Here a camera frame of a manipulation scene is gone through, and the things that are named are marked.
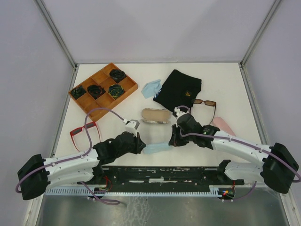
black cloth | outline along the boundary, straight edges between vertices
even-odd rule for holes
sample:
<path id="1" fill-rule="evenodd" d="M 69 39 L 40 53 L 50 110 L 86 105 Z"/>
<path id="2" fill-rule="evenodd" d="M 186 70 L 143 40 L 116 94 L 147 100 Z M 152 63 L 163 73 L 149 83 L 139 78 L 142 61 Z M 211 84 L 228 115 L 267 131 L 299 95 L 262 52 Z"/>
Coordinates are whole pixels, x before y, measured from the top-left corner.
<path id="1" fill-rule="evenodd" d="M 180 105 L 190 108 L 201 91 L 201 86 L 201 79 L 173 70 L 153 100 L 171 112 L 174 112 L 174 108 Z"/>

sunglasses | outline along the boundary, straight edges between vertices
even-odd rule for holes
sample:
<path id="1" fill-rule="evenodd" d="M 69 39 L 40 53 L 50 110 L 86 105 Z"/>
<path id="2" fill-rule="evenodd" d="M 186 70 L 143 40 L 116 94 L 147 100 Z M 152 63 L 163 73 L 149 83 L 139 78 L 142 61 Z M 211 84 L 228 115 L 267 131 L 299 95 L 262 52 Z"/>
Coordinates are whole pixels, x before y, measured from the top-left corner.
<path id="1" fill-rule="evenodd" d="M 98 132 L 98 136 L 99 136 L 99 141 L 101 142 L 100 132 L 99 132 L 98 126 L 96 125 L 95 122 L 90 122 L 90 123 L 87 124 L 87 129 L 92 128 L 92 127 L 96 127 L 97 128 L 97 132 Z M 85 126 L 82 126 L 82 127 L 78 127 L 76 129 L 70 131 L 71 140 L 72 140 L 72 142 L 73 142 L 76 150 L 78 150 L 78 152 L 79 152 L 79 149 L 75 145 L 75 141 L 74 141 L 74 137 L 73 136 L 75 136 L 76 134 L 79 134 L 81 131 L 83 131 L 84 128 L 85 128 Z"/>
<path id="2" fill-rule="evenodd" d="M 210 123 L 208 124 L 208 125 L 210 125 L 212 123 L 212 121 L 213 121 L 214 116 L 215 116 L 216 102 L 215 101 L 211 101 L 211 100 L 200 100 L 200 99 L 195 99 L 194 102 L 193 102 L 193 104 L 197 104 L 197 105 L 200 105 L 201 103 L 204 103 L 207 106 L 214 107 L 213 117 L 212 117 Z"/>

wooden tray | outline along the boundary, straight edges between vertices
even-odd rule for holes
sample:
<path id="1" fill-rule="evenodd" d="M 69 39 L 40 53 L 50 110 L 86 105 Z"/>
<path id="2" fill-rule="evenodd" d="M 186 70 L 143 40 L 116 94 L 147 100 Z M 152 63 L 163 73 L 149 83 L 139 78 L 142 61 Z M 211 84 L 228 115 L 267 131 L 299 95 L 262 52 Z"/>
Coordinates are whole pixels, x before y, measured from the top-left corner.
<path id="1" fill-rule="evenodd" d="M 71 91 L 69 91 L 69 95 L 71 98 L 77 103 L 78 106 L 85 112 L 88 113 L 92 109 L 98 108 L 98 107 L 106 107 L 109 109 L 113 109 L 116 107 L 121 101 L 123 101 L 125 98 L 127 98 L 129 95 L 131 95 L 135 90 L 138 89 L 138 84 L 132 80 L 128 75 L 120 81 L 118 84 L 122 86 L 124 89 L 125 93 L 118 97 L 116 100 L 110 96 L 108 93 L 109 87 L 111 85 L 117 84 L 113 79 L 110 78 L 110 71 L 112 69 L 119 69 L 115 64 L 110 63 L 107 66 L 105 66 L 103 69 L 100 71 L 96 72 L 93 74 L 91 77 L 88 79 L 84 80 L 81 84 L 78 86 L 82 85 L 86 93 L 79 97 L 78 99 L 75 99 L 71 95 Z M 102 94 L 98 99 L 94 99 L 89 93 L 88 93 L 88 86 L 90 85 L 100 85 L 104 87 L 105 93 Z M 100 111 L 95 111 L 90 114 L 90 119 L 92 121 L 97 121 L 100 118 L 102 118 L 108 111 L 106 110 L 100 110 Z"/>

gray wall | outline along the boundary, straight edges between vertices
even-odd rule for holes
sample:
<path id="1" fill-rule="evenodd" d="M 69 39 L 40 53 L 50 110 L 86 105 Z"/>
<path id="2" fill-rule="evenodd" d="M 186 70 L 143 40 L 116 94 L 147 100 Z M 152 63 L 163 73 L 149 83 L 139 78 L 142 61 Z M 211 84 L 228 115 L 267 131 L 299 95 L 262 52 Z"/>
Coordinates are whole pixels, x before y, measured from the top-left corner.
<path id="1" fill-rule="evenodd" d="M 240 61 L 274 0 L 44 0 L 77 63 Z"/>
<path id="2" fill-rule="evenodd" d="M 3 1 L 0 30 L 0 225 L 19 226 L 17 171 L 49 155 L 72 68 L 33 0 Z"/>
<path id="3" fill-rule="evenodd" d="M 271 142 L 286 145 L 301 166 L 301 1 L 285 0 L 247 71 Z M 301 210 L 301 185 L 292 186 Z"/>

light blue cloth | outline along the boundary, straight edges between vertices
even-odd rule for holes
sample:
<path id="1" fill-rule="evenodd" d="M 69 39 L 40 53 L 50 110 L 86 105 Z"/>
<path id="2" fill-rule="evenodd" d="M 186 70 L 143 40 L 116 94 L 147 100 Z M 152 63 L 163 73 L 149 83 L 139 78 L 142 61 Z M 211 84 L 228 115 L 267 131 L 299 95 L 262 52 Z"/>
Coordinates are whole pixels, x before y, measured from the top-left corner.
<path id="1" fill-rule="evenodd" d="M 173 147 L 169 146 L 168 143 L 151 144 L 151 145 L 147 145 L 143 149 L 143 153 L 144 154 L 153 154 L 156 152 L 171 150 L 172 148 Z"/>
<path id="2" fill-rule="evenodd" d="M 145 99 L 153 97 L 161 89 L 161 79 L 146 83 L 142 89 L 142 94 Z"/>

